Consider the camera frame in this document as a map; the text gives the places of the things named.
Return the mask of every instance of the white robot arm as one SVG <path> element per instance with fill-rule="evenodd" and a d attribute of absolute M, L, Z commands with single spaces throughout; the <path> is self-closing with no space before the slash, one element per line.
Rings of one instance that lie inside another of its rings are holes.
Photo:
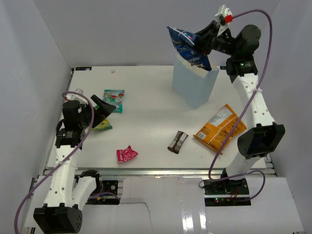
<path fill-rule="evenodd" d="M 83 172 L 73 190 L 75 170 L 81 148 L 65 162 L 64 159 L 77 147 L 91 123 L 91 108 L 86 100 L 77 95 L 67 95 L 63 104 L 63 116 L 57 126 L 56 165 L 62 164 L 52 175 L 47 197 L 41 208 L 35 208 L 34 220 L 45 234 L 78 233 L 82 224 L 82 209 L 90 194 L 102 191 L 100 175 L 96 170 Z M 98 105 L 94 110 L 96 127 L 116 108 L 93 95 Z"/>

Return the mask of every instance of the blue chip bag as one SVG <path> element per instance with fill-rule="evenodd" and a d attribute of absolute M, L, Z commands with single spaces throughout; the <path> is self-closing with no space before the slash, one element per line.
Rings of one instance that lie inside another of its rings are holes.
<path fill-rule="evenodd" d="M 182 58 L 187 60 L 191 65 L 211 71 L 208 57 L 198 53 L 192 48 L 198 35 L 169 26 L 167 28 L 169 30 L 171 41 Z"/>

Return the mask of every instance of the black bracket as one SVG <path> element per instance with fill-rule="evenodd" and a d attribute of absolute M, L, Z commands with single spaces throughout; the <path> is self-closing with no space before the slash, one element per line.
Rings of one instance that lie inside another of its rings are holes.
<path fill-rule="evenodd" d="M 59 207 L 35 208 L 34 220 L 45 234 L 78 233 L 82 225 L 82 212 L 77 208 Z"/>

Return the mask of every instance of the white cable clip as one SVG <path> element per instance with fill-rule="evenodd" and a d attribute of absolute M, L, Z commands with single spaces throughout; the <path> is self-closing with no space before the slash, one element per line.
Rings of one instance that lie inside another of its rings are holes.
<path fill-rule="evenodd" d="M 253 93 L 254 91 L 256 91 L 257 93 L 261 93 L 262 92 L 262 89 L 257 89 L 257 88 L 253 88 L 251 89 L 248 93 Z"/>
<path fill-rule="evenodd" d="M 78 167 L 75 167 L 73 164 L 71 164 L 71 163 L 69 163 L 69 162 L 62 162 L 62 161 L 59 161 L 58 164 L 60 164 L 61 166 L 67 164 L 67 165 L 72 166 L 75 170 L 78 170 Z"/>

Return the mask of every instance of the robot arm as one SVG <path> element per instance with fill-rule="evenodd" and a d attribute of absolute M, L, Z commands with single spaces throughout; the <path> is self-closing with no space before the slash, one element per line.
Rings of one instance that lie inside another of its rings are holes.
<path fill-rule="evenodd" d="M 246 25 L 236 38 L 228 28 L 232 13 L 225 5 L 199 35 L 194 48 L 204 55 L 212 50 L 230 55 L 226 61 L 226 71 L 237 90 L 243 106 L 251 98 L 258 84 L 258 70 L 253 54 L 259 47 L 261 32 L 255 25 Z M 245 174 L 262 157 L 273 152 L 282 139 L 285 128 L 277 125 L 271 116 L 260 90 L 246 111 L 248 131 L 238 138 L 239 152 L 232 163 L 224 169 L 222 177 Z"/>
<path fill-rule="evenodd" d="M 35 208 L 34 220 L 45 234 L 78 233 L 82 224 L 82 209 L 90 194 L 100 193 L 102 186 L 96 170 L 83 172 L 73 190 L 75 170 L 81 148 L 66 162 L 62 162 L 77 147 L 91 123 L 91 108 L 86 100 L 77 95 L 66 96 L 63 116 L 57 126 L 56 165 L 62 166 L 52 176 L 52 182 L 43 207 Z M 96 127 L 116 108 L 93 95 L 91 99 L 98 105 L 94 110 Z"/>

